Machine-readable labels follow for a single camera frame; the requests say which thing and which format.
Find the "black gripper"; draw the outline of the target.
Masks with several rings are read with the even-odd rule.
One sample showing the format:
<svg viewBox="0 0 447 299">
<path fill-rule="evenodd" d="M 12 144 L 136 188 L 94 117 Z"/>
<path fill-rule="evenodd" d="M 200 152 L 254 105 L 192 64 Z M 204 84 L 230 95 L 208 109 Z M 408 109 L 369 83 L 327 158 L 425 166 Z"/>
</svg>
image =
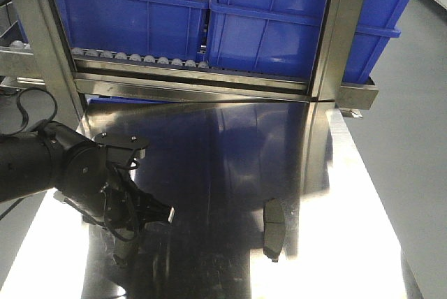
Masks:
<svg viewBox="0 0 447 299">
<path fill-rule="evenodd" d="M 83 220 L 114 236 L 112 257 L 118 266 L 134 263 L 140 247 L 140 232 L 146 223 L 171 224 L 175 215 L 174 207 L 140 190 L 131 173 L 124 169 L 102 173 L 83 170 L 88 191 Z"/>
</svg>

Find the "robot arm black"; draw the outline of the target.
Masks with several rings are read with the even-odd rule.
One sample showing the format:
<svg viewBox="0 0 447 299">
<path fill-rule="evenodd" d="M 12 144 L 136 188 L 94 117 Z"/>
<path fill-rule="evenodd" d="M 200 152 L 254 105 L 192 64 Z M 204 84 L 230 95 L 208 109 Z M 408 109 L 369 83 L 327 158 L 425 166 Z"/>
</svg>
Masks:
<svg viewBox="0 0 447 299">
<path fill-rule="evenodd" d="M 12 205 L 55 188 L 85 222 L 115 237 L 115 262 L 126 265 L 130 249 L 151 222 L 171 223 L 175 210 L 139 189 L 130 172 L 149 142 L 102 132 L 93 139 L 59 122 L 1 136 L 1 201 Z"/>
</svg>

